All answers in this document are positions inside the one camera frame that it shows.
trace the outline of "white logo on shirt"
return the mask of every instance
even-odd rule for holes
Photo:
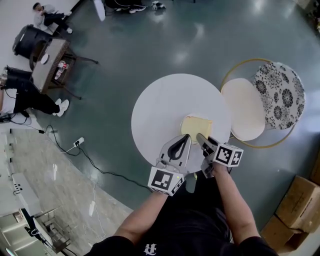
[[[149,244],[147,244],[145,246],[145,249],[144,249],[144,252],[145,252],[145,255],[156,255],[156,244],[151,244],[151,246],[149,246]]]

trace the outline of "green floor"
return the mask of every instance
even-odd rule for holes
[[[320,39],[291,0],[163,3],[165,11],[109,13],[100,22],[94,4],[85,1],[69,20],[74,33],[67,38],[78,55],[100,64],[78,62],[68,88],[83,99],[71,98],[62,90],[51,91],[54,100],[70,99],[70,107],[61,118],[39,113],[38,121],[44,127],[53,125],[63,148],[71,148],[84,137],[83,147],[99,168],[146,185],[151,166],[133,141],[131,115],[149,84],[169,74],[187,73],[219,88],[227,71],[240,61],[266,58],[285,63],[300,75],[307,93],[305,113],[294,132],[269,149],[230,141],[244,149],[241,165],[234,168],[232,177],[262,228],[294,175],[309,175],[317,154]],[[286,132],[268,131],[256,143],[275,142]],[[149,194],[121,177],[100,174],[83,155],[70,156],[70,160],[130,208],[135,209]]]

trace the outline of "person in white shirt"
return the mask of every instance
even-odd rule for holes
[[[44,31],[50,26],[52,23],[56,23],[61,26],[65,31],[69,34],[73,32],[73,30],[65,23],[65,16],[70,16],[71,11],[67,14],[64,13],[54,13],[55,8],[51,4],[41,5],[39,2],[36,2],[32,8],[35,11],[34,15],[34,25],[36,28]]]
[[[36,90],[1,89],[0,112],[2,114],[20,113],[28,108],[61,117],[69,107],[69,100],[60,98],[54,102],[48,95]]]

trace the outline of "floral chair backrest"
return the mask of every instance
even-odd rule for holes
[[[295,71],[280,62],[269,62],[259,68],[253,85],[260,93],[267,124],[282,130],[298,122],[306,94]]]

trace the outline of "black t-shirt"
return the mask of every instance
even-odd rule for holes
[[[183,209],[159,216],[134,246],[127,238],[112,236],[95,244],[86,256],[277,256],[260,237],[240,245],[230,243],[225,215],[217,208],[209,217]]]

